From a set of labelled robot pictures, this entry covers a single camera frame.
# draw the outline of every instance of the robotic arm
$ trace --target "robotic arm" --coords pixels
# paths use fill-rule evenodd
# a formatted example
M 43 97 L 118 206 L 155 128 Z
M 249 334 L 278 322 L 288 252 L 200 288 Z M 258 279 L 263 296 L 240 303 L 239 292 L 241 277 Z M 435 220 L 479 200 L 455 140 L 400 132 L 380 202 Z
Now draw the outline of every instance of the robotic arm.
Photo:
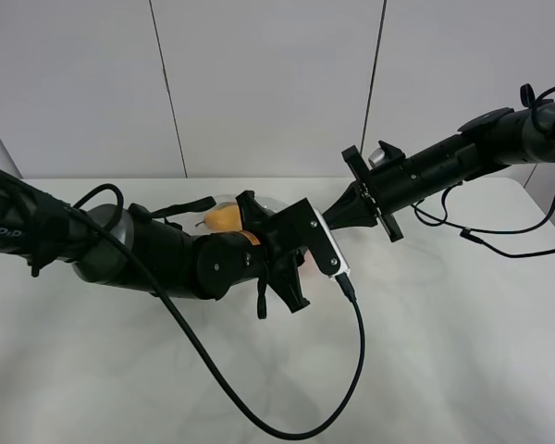
M 459 134 L 407 158 L 380 142 L 369 168 L 353 146 L 343 158 L 355 181 L 321 215 L 306 199 L 271 213 L 252 191 L 237 197 L 242 230 L 191 236 L 166 217 L 212 208 L 212 198 L 150 212 L 135 203 L 123 208 L 123 195 L 105 184 L 71 206 L 0 170 L 0 253 L 27 259 L 31 274 L 55 260 L 73 264 L 88 282 L 158 296 L 175 317 L 208 369 L 239 409 L 266 433 L 283 439 L 311 438 L 330 426 L 350 400 L 364 361 L 364 327 L 355 300 L 349 267 L 332 229 L 373 227 L 378 221 L 391 241 L 402 239 L 394 213 L 463 180 L 472 180 L 509 165 L 555 162 L 555 103 L 521 89 L 522 111 L 501 108 L 459 128 Z M 80 208 L 96 193 L 113 191 L 117 204 Z M 360 360 L 338 409 L 316 429 L 291 434 L 267 425 L 242 402 L 222 377 L 189 324 L 169 296 L 221 299 L 240 282 L 258 280 L 257 314 L 266 317 L 265 291 L 270 287 L 296 312 L 309 304 L 303 297 L 298 266 L 310 251 L 319 270 L 336 280 L 358 317 Z

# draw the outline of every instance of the white table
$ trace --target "white table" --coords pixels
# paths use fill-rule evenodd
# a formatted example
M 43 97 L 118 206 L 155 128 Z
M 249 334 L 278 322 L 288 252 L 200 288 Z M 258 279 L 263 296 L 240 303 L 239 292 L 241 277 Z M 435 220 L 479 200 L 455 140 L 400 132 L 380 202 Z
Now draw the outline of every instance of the white table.
M 111 180 L 150 209 L 253 189 L 326 209 L 348 179 Z M 33 180 L 73 202 L 101 180 Z M 109 199 L 103 195 L 102 201 Z M 425 209 L 438 210 L 438 199 Z M 451 219 L 520 228 L 542 214 L 516 182 L 454 191 Z M 397 214 L 382 227 L 336 232 L 367 330 L 364 374 L 350 405 L 314 443 L 555 443 L 555 255 L 504 259 Z M 508 251 L 555 246 L 551 225 L 492 239 Z M 66 264 L 32 279 L 0 255 L 0 444 L 267 443 L 208 375 L 157 299 L 84 283 Z M 255 412 L 288 431 L 321 423 L 347 389 L 358 354 L 352 308 L 338 287 L 301 269 L 311 306 L 290 314 L 255 285 L 221 302 L 177 304 Z

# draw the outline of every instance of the white tabletop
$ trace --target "white tabletop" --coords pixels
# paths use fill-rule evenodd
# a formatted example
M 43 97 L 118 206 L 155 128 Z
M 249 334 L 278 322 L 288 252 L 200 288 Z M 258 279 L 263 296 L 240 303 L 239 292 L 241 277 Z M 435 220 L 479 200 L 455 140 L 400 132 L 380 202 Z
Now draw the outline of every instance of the white tabletop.
M 111 180 L 149 209 L 256 190 L 326 209 L 349 179 Z M 32 180 L 68 202 L 101 180 Z M 99 200 L 110 199 L 105 194 Z M 425 209 L 439 211 L 438 198 Z M 479 179 L 450 196 L 451 219 L 523 228 L 543 215 L 519 184 Z M 351 265 L 367 332 L 364 374 L 347 410 L 314 443 L 555 443 L 555 255 L 511 260 L 397 214 L 336 238 Z M 493 237 L 511 252 L 555 246 L 549 224 Z M 347 389 L 358 356 L 350 304 L 301 269 L 311 305 L 290 314 L 255 285 L 221 302 L 177 300 L 235 389 L 271 425 L 306 431 Z M 164 306 L 148 294 L 87 284 L 58 263 L 33 279 L 0 255 L 0 444 L 267 443 L 208 375 Z

